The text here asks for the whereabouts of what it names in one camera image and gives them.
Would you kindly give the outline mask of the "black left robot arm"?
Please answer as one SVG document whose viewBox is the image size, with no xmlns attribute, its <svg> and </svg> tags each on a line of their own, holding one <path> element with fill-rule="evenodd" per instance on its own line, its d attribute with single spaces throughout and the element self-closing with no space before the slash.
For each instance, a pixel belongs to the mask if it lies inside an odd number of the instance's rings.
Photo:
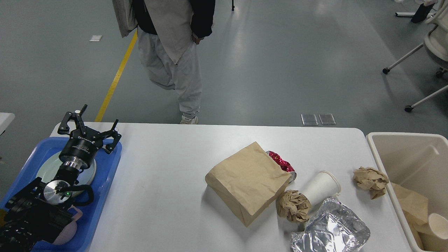
<svg viewBox="0 0 448 252">
<path fill-rule="evenodd" d="M 70 209 L 78 210 L 95 202 L 94 189 L 81 184 L 79 176 L 93 166 L 98 151 L 112 153 L 122 136 L 116 129 L 118 119 L 107 131 L 86 126 L 83 113 L 87 107 L 66 112 L 58 127 L 58 134 L 67 135 L 68 140 L 58 156 L 60 166 L 53 179 L 44 182 L 36 177 L 5 202 L 2 252 L 30 252 L 40 241 L 69 241 L 81 216 L 81 212 L 72 214 Z"/>
</svg>

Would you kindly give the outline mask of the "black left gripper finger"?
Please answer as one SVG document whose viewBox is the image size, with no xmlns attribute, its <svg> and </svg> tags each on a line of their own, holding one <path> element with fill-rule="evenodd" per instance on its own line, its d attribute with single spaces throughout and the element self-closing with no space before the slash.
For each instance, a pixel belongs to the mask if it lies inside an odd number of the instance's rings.
<svg viewBox="0 0 448 252">
<path fill-rule="evenodd" d="M 68 135 L 71 139 L 75 138 L 88 138 L 88 130 L 84 124 L 82 115 L 87 109 L 88 105 L 84 105 L 78 112 L 66 112 L 60 125 L 58 126 L 59 135 Z M 75 128 L 70 129 L 68 122 L 74 122 Z"/>
<path fill-rule="evenodd" d="M 107 154 L 110 154 L 112 153 L 112 151 L 114 151 L 115 147 L 119 143 L 119 140 L 121 139 L 121 134 L 118 133 L 118 131 L 115 129 L 117 127 L 118 122 L 119 119 L 116 119 L 110 130 L 104 132 L 96 131 L 93 134 L 94 146 L 97 149 L 103 149 Z M 113 141 L 111 143 L 106 144 L 104 147 L 104 140 L 108 138 L 113 139 Z"/>
</svg>

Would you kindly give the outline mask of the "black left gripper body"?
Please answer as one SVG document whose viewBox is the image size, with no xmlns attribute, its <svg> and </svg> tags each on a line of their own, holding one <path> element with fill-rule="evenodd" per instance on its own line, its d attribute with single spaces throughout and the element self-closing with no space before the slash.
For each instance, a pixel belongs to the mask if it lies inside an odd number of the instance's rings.
<svg viewBox="0 0 448 252">
<path fill-rule="evenodd" d="M 80 160 L 81 169 L 88 169 L 94 162 L 96 153 L 103 146 L 102 139 L 89 140 L 81 136 L 70 137 L 62 149 L 59 159 L 62 162 Z"/>
</svg>

